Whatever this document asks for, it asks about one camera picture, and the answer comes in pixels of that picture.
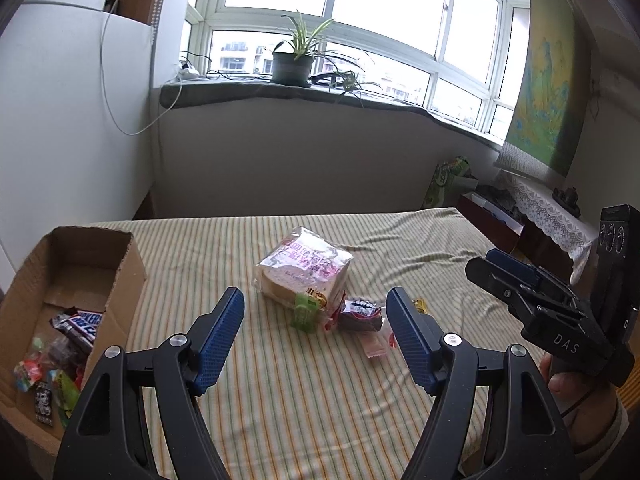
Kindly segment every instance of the metal screw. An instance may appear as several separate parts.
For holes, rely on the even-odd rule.
[[[104,356],[109,358],[116,357],[116,355],[119,355],[119,354],[120,354],[119,346],[110,346],[104,351]]]
[[[511,347],[511,353],[517,357],[524,357],[527,355],[527,349],[522,345],[513,345]]]
[[[447,334],[444,336],[444,342],[449,346],[458,346],[462,343],[462,338],[458,334]]]
[[[171,339],[169,339],[169,344],[171,346],[182,346],[187,342],[187,336],[184,334],[176,334],[172,335]]]

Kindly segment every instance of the packaged bread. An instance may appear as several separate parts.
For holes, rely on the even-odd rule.
[[[255,266],[254,286],[289,308],[331,316],[342,301],[351,260],[347,251],[297,227]]]

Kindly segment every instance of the striped tablecloth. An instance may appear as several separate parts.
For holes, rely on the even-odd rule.
[[[244,292],[238,336],[217,385],[200,399],[233,479],[400,478],[432,405],[399,351],[370,361],[351,335],[298,332],[289,311],[252,288],[253,266],[297,226],[353,253],[351,295],[382,302],[404,286],[443,330],[485,348],[519,342],[542,356],[505,306],[466,280],[466,261],[492,245],[455,209],[100,225],[133,232],[148,273],[129,350],[185,332],[228,286]],[[159,472],[174,478],[154,393],[145,395]],[[465,455],[479,446],[485,407],[478,389]]]

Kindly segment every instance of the potted plant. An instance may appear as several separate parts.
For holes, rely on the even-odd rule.
[[[360,68],[355,62],[343,56],[318,51],[318,46],[324,40],[320,35],[329,27],[334,20],[326,20],[318,25],[313,31],[306,28],[305,20],[302,13],[298,11],[298,16],[293,18],[287,14],[282,15],[288,18],[294,25],[294,30],[289,29],[291,33],[290,40],[282,40],[273,49],[273,76],[272,83],[287,86],[302,86],[308,88],[309,76],[311,75],[311,67],[316,57],[324,57],[331,60],[332,58],[341,59]],[[284,44],[290,45],[293,52],[276,52]]]

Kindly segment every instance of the sleeve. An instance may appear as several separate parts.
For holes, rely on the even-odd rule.
[[[575,457],[580,471],[580,480],[590,480],[598,468],[607,460],[629,426],[626,410],[618,399],[616,415],[604,436],[593,446],[577,452]]]

